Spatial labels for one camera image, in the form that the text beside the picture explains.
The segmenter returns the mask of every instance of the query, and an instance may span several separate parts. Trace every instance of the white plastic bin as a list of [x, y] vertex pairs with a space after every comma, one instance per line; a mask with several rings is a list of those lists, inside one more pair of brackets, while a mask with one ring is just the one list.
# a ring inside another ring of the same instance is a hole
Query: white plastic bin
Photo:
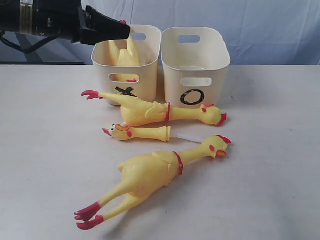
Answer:
[[[91, 59], [96, 67], [101, 90], [113, 94], [136, 96], [144, 101], [152, 102], [157, 94], [157, 75], [161, 48], [161, 31], [150, 25], [130, 25], [131, 36], [138, 51], [140, 66], [112, 65], [109, 44], [98, 43], [92, 52]], [[116, 40], [119, 49], [127, 48], [126, 40]], [[121, 82], [115, 80], [116, 75], [137, 75], [138, 82]], [[119, 104], [107, 100], [111, 105]]]
[[216, 105], [231, 59], [221, 34], [208, 27], [173, 27], [161, 37], [165, 100], [180, 108]]

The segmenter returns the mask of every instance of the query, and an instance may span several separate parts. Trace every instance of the white table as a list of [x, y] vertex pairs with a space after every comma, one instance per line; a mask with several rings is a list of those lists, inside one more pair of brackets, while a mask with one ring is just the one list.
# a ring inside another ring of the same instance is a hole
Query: white table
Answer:
[[197, 143], [104, 134], [122, 118], [118, 107], [81, 97], [100, 89], [93, 66], [2, 65], [0, 73], [1, 240], [320, 239], [319, 66], [231, 66], [223, 127], [171, 124], [230, 138], [228, 158], [195, 162], [89, 231], [76, 227], [74, 212], [120, 182], [119, 163]]

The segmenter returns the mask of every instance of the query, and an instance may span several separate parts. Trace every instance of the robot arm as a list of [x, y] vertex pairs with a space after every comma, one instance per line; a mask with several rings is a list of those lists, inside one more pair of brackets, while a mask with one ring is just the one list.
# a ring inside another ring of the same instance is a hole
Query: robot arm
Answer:
[[[95, 45], [128, 39], [130, 26], [102, 15], [91, 6], [83, 10], [81, 0], [0, 0], [0, 40], [25, 54], [43, 45], [65, 39]], [[9, 42], [6, 32], [46, 37], [28, 49]]]

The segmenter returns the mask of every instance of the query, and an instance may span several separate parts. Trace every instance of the yellow rubber chicken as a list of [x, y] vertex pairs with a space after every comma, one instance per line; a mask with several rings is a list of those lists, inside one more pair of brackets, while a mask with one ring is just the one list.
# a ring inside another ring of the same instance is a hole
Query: yellow rubber chicken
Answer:
[[[207, 137], [196, 148], [181, 151], [155, 151], [129, 159], [118, 166], [121, 182], [99, 201], [91, 206], [75, 212], [78, 228], [90, 230], [103, 222], [118, 216], [143, 203], [154, 192], [171, 183], [183, 173], [184, 167], [194, 160], [204, 157], [225, 157], [231, 141], [226, 137], [215, 135]], [[120, 205], [104, 215], [96, 213], [113, 199], [127, 194]]]
[[109, 136], [120, 141], [140, 138], [169, 142], [171, 126], [163, 126], [158, 128], [135, 128], [132, 126], [122, 126], [121, 124], [113, 124], [110, 127], [110, 129], [103, 128], [103, 131]]
[[[131, 36], [126, 39], [127, 49], [121, 49], [116, 45], [114, 40], [108, 41], [109, 54], [112, 65], [121, 67], [137, 67], [140, 66], [139, 53]], [[134, 74], [117, 74], [116, 78], [119, 82], [138, 82], [139, 77]]]
[[207, 125], [221, 126], [227, 114], [214, 106], [201, 105], [200, 108], [180, 108], [170, 103], [144, 101], [138, 97], [87, 90], [82, 96], [87, 99], [109, 99], [121, 105], [123, 126], [138, 127], [152, 123], [176, 121], [183, 119], [200, 120]]

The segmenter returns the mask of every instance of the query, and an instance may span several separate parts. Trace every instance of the white backdrop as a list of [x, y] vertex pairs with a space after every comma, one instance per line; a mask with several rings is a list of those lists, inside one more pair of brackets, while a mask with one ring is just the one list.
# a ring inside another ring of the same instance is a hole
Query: white backdrop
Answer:
[[[320, 0], [82, 0], [101, 13], [131, 24], [204, 26], [218, 30], [232, 65], [319, 65]], [[37, 38], [29, 36], [31, 42]], [[23, 56], [0, 51], [8, 61]], [[38, 51], [45, 62], [92, 64], [93, 47], [56, 40]]]

